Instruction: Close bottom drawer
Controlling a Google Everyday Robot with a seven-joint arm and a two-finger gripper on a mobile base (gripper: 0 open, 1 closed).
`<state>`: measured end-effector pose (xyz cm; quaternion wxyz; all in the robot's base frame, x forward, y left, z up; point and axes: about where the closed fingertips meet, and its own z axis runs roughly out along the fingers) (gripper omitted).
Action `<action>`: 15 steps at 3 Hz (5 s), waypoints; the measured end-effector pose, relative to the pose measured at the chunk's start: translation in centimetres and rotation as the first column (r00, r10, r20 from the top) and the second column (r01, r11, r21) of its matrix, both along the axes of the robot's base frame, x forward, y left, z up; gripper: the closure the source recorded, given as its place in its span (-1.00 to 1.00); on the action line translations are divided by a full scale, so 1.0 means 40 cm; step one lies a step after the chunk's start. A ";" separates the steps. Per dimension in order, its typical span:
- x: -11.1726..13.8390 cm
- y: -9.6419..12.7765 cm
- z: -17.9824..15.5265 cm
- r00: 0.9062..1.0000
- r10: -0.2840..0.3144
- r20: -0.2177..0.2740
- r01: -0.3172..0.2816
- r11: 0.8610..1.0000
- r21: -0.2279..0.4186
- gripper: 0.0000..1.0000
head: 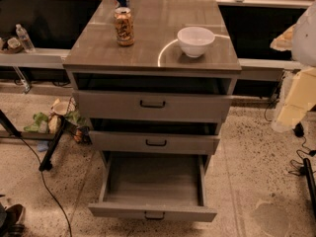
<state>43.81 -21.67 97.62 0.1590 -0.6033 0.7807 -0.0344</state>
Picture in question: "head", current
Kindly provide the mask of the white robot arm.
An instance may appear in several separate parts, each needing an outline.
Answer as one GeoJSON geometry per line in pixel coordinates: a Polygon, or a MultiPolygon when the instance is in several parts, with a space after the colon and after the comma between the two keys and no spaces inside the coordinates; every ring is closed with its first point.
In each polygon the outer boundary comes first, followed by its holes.
{"type": "Polygon", "coordinates": [[[292,58],[303,65],[302,70],[281,86],[272,129],[285,132],[295,128],[316,106],[316,1],[293,26],[272,41],[271,48],[290,50],[292,58]]]}

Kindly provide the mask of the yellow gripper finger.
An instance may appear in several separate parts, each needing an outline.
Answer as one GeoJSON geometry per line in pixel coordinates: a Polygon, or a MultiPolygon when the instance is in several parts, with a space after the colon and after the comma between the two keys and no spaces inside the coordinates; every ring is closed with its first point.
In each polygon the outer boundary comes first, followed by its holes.
{"type": "Polygon", "coordinates": [[[271,42],[270,48],[277,51],[291,50],[293,30],[294,26],[291,26],[287,30],[285,30],[281,35],[279,35],[271,42]]]}

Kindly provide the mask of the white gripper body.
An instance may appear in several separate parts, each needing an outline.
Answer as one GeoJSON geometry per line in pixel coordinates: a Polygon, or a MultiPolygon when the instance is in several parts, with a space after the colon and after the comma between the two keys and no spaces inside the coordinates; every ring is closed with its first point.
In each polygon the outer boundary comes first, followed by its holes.
{"type": "Polygon", "coordinates": [[[283,80],[272,129],[276,132],[294,129],[315,106],[316,68],[307,67],[283,80]]]}

